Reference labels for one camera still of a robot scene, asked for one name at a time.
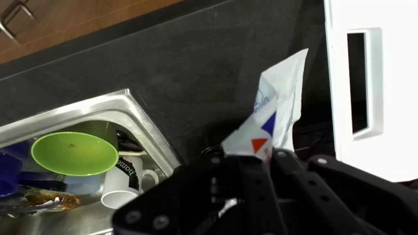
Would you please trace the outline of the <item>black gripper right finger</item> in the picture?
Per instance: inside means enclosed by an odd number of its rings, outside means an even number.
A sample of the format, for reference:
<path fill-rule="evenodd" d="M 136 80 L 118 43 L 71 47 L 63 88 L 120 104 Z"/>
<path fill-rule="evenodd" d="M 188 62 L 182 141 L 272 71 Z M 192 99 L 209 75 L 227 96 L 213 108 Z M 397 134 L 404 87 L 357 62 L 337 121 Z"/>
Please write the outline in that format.
<path fill-rule="evenodd" d="M 418 235 L 417 191 L 329 155 L 274 150 L 272 173 L 310 211 L 316 235 Z"/>

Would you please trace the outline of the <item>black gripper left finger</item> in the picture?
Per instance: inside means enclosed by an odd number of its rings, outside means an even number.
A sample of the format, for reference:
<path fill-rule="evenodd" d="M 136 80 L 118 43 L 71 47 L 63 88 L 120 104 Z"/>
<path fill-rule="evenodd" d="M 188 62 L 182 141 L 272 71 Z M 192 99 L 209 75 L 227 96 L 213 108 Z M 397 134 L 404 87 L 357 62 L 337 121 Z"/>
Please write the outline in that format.
<path fill-rule="evenodd" d="M 286 235 L 268 165 L 206 156 L 115 211 L 115 235 Z"/>

